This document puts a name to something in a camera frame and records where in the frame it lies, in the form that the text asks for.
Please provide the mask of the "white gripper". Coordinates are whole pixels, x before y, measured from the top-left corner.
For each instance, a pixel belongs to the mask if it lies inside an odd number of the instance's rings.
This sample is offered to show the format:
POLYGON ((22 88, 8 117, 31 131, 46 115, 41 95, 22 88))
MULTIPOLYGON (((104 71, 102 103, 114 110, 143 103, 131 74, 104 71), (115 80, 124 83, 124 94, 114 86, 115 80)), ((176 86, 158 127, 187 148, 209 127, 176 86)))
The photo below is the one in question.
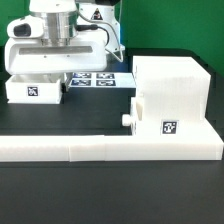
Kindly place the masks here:
POLYGON ((97 31, 81 31, 62 37, 58 44, 44 38, 44 22, 26 16, 9 23, 5 45, 5 69, 10 75, 62 74, 104 70, 105 40, 97 31))

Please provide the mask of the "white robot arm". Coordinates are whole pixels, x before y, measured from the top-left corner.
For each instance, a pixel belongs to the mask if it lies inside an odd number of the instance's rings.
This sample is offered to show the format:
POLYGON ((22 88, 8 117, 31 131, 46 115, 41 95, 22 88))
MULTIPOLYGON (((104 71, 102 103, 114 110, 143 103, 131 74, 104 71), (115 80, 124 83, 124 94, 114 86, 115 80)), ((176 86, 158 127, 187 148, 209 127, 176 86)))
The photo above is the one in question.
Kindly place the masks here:
POLYGON ((77 23, 78 4, 114 6, 120 0, 30 0, 29 14, 11 21, 5 45, 5 69, 11 75, 102 71, 107 40, 99 21, 77 23))

